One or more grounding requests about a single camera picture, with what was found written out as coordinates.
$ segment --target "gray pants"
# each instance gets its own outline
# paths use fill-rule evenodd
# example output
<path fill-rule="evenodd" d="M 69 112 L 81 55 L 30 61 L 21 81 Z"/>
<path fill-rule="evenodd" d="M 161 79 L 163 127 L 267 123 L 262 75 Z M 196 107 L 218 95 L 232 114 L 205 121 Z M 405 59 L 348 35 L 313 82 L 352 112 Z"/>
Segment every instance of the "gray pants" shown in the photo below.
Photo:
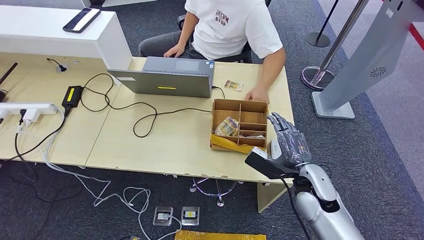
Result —
<path fill-rule="evenodd" d="M 138 45 L 138 52 L 142 57 L 163 57 L 169 49 L 178 43 L 180 35 L 181 31 L 175 31 L 143 40 Z M 206 59 L 194 49 L 190 39 L 185 45 L 184 52 L 179 57 L 183 59 Z"/>

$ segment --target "metal stanchion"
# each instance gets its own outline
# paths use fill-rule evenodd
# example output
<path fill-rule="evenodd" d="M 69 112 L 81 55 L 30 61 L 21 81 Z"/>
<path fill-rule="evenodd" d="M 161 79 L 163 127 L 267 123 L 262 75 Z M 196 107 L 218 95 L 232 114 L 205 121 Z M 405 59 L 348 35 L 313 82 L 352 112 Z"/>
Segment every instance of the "metal stanchion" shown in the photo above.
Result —
<path fill-rule="evenodd" d="M 345 38 L 348 36 L 359 15 L 367 5 L 368 0 L 359 0 L 340 31 L 334 44 L 331 46 L 330 51 L 322 62 L 321 66 L 308 66 L 302 70 L 301 79 L 311 89 L 322 91 L 334 79 L 334 74 L 327 70 L 334 55 L 339 47 L 342 45 Z"/>
<path fill-rule="evenodd" d="M 334 9 L 336 8 L 337 3 L 339 2 L 339 0 L 335 0 L 330 13 L 327 16 L 327 19 L 325 19 L 324 25 L 322 25 L 321 27 L 321 31 L 319 32 L 311 32 L 308 35 L 305 36 L 305 40 L 308 44 L 315 46 L 315 47 L 319 47 L 319 48 L 323 48 L 323 47 L 327 47 L 328 45 L 330 45 L 330 39 L 328 36 L 323 35 L 323 31 L 327 26 L 327 23 L 330 20 L 331 15 L 333 14 Z"/>

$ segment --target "light wood tabletop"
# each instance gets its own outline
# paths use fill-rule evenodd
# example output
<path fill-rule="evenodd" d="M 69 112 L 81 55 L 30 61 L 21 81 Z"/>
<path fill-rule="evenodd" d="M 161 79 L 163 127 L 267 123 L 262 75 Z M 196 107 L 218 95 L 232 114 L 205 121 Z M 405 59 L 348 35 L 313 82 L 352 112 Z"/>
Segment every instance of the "light wood tabletop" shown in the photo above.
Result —
<path fill-rule="evenodd" d="M 145 58 L 134 57 L 130 70 L 141 70 Z M 246 93 L 260 77 L 262 66 L 258 64 L 215 63 L 213 85 L 225 92 L 227 99 L 244 99 Z M 224 88 L 227 80 L 244 84 L 241 92 Z M 153 105 L 159 113 L 183 108 L 210 111 L 215 98 L 223 98 L 219 89 L 213 90 L 210 99 L 150 94 L 135 94 L 121 85 L 113 102 L 122 107 L 134 102 Z M 293 121 L 292 106 L 285 69 L 281 71 L 270 93 L 269 112 L 278 112 Z M 140 118 L 153 114 L 146 105 L 136 105 L 124 110 L 111 110 L 98 136 L 87 167 L 117 169 L 180 176 L 210 177 L 218 179 L 281 183 L 245 164 L 246 154 L 210 149 L 212 115 L 207 112 L 185 110 L 157 117 L 154 129 L 145 138 L 133 134 L 133 124 Z M 139 135 L 148 132 L 153 117 L 137 125 Z M 268 140 L 276 134 L 268 123 Z"/>
<path fill-rule="evenodd" d="M 55 57 L 67 64 L 66 72 L 56 72 L 56 65 L 46 56 L 30 54 L 0 53 L 0 73 L 14 63 L 18 66 L 1 85 L 8 90 L 7 102 L 49 102 L 61 106 L 68 86 L 83 86 L 91 77 L 106 73 L 101 59 Z M 134 57 L 130 70 L 141 70 L 145 58 Z M 227 99 L 242 100 L 260 77 L 262 66 L 258 64 L 215 64 L 215 86 L 223 89 Z M 227 80 L 244 84 L 241 92 L 224 88 Z M 105 93 L 111 79 L 100 76 L 88 87 Z M 210 99 L 165 95 L 135 94 L 124 85 L 114 85 L 108 94 L 115 107 L 135 102 L 154 106 L 159 113 L 182 108 L 197 108 L 210 111 L 214 99 L 223 98 L 218 89 Z M 84 103 L 92 109 L 105 106 L 100 95 L 84 91 Z M 286 72 L 283 69 L 272 86 L 269 112 L 278 112 L 294 123 Z M 73 108 L 63 131 L 49 152 L 49 160 L 57 164 L 87 166 L 101 169 L 116 169 L 134 172 L 172 174 L 179 176 L 210 177 L 257 183 L 258 212 L 262 212 L 287 189 L 280 180 L 270 180 L 245 164 L 246 154 L 210 149 L 212 115 L 208 112 L 185 110 L 157 117 L 154 129 L 145 138 L 136 137 L 133 124 L 140 118 L 154 113 L 147 105 L 137 104 L 127 109 L 113 110 L 109 107 L 100 112 L 91 112 L 81 103 Z M 0 158 L 16 155 L 14 137 L 19 121 L 18 115 L 9 115 L 0 124 Z M 61 116 L 42 115 L 32 123 L 18 140 L 18 148 L 24 152 L 32 148 L 44 136 L 61 123 Z M 144 135 L 149 131 L 153 118 L 138 124 L 135 131 Z M 276 134 L 268 123 L 268 140 Z M 42 162 L 39 150 L 25 156 L 32 162 Z"/>
<path fill-rule="evenodd" d="M 8 91 L 6 101 L 39 103 L 54 103 L 62 108 L 62 100 L 68 86 L 83 86 L 92 76 L 105 73 L 106 67 L 101 59 L 58 57 L 52 58 L 61 64 L 67 64 L 68 70 L 56 72 L 57 65 L 47 61 L 44 55 L 0 53 L 0 75 L 3 75 L 13 63 L 17 67 L 0 85 Z M 105 92 L 111 85 L 107 76 L 101 76 L 92 81 L 91 88 Z M 113 99 L 118 92 L 114 87 L 109 93 Z M 102 96 L 84 94 L 86 104 L 94 109 L 105 105 Z M 53 163 L 84 166 L 99 132 L 109 112 L 109 108 L 98 113 L 86 110 L 81 103 L 72 109 L 63 130 L 52 146 L 49 159 Z M 17 130 L 19 115 L 9 115 L 0 124 L 0 158 L 7 159 L 16 156 L 14 139 Z M 62 122 L 59 113 L 41 115 L 37 122 L 32 123 L 24 133 L 19 135 L 18 149 L 21 153 L 34 147 L 47 134 L 57 129 Z M 42 154 L 36 149 L 25 155 L 28 161 L 42 162 Z"/>

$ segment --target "printed text on t-shirt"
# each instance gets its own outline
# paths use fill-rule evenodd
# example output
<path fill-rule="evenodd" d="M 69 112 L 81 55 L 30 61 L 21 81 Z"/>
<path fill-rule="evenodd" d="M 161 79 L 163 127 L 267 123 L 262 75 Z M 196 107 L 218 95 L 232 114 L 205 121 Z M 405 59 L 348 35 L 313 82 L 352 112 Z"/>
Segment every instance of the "printed text on t-shirt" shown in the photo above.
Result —
<path fill-rule="evenodd" d="M 222 26 L 225 26 L 226 24 L 228 24 L 228 17 L 218 9 L 215 13 L 215 21 L 220 23 Z"/>

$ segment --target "speaker grille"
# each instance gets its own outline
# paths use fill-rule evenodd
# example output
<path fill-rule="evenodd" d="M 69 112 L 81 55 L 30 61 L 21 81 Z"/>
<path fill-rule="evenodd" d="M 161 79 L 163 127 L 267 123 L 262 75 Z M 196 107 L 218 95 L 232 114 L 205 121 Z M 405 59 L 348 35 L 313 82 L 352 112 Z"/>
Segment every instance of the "speaker grille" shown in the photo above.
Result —
<path fill-rule="evenodd" d="M 370 73 L 369 76 L 371 78 L 377 78 L 380 77 L 381 75 L 383 75 L 385 72 L 387 71 L 386 67 L 384 66 L 379 66 L 377 68 L 374 68 Z"/>

